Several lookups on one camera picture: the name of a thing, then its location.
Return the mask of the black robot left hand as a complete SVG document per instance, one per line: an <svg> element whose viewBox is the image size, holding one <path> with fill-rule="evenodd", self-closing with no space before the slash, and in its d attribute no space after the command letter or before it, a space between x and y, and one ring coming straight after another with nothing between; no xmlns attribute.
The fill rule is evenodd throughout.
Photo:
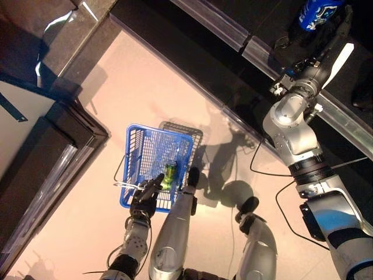
<svg viewBox="0 0 373 280"><path fill-rule="evenodd" d="M164 174L160 173L157 177L149 180L144 180L140 183L138 189L135 191L130 206L131 217L134 218L148 218L150 219L155 211L157 204L157 197L162 191L162 182Z"/></svg>

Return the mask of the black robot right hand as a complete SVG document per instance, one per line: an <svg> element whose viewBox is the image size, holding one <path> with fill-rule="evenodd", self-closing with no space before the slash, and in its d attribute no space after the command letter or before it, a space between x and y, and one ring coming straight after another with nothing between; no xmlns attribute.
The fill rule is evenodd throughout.
<svg viewBox="0 0 373 280"><path fill-rule="evenodd" d="M273 54L285 66L317 57L349 35L352 21L353 7L345 1L306 1L276 40Z"/></svg>

